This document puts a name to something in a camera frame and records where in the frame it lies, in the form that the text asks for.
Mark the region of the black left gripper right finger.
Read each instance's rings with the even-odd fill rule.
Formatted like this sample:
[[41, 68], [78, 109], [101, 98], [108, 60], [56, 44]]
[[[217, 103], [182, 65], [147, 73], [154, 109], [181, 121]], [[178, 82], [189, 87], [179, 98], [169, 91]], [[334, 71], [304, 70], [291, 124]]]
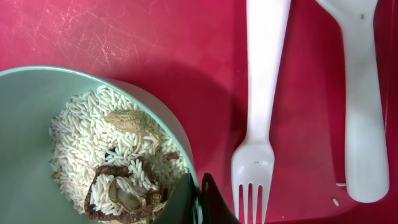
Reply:
[[203, 224], [241, 224], [225, 202], [213, 176], [204, 173], [201, 183]]

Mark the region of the rice and food scraps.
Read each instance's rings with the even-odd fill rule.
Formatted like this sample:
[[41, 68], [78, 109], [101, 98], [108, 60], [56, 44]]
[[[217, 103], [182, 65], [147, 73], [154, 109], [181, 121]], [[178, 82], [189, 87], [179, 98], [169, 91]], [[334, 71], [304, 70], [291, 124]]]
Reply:
[[100, 223], [151, 223], [189, 167], [174, 140], [106, 86], [71, 97], [52, 119], [50, 165], [78, 213]]

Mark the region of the green bowl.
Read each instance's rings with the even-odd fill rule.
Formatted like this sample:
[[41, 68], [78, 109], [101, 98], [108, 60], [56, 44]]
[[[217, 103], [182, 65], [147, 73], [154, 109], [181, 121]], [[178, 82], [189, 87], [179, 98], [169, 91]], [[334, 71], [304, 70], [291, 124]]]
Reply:
[[146, 110], [173, 139], [195, 174], [188, 137], [158, 98], [130, 83], [61, 67], [17, 67], [1, 72], [1, 222], [88, 223], [51, 179], [50, 120], [74, 95], [105, 85]]

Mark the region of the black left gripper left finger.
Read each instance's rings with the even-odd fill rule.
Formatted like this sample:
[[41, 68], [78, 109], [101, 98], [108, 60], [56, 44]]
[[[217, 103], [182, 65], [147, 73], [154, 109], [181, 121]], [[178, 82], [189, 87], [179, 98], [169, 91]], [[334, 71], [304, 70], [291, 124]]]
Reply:
[[191, 174], [181, 176], [162, 213], [153, 224], [193, 224], [196, 188]]

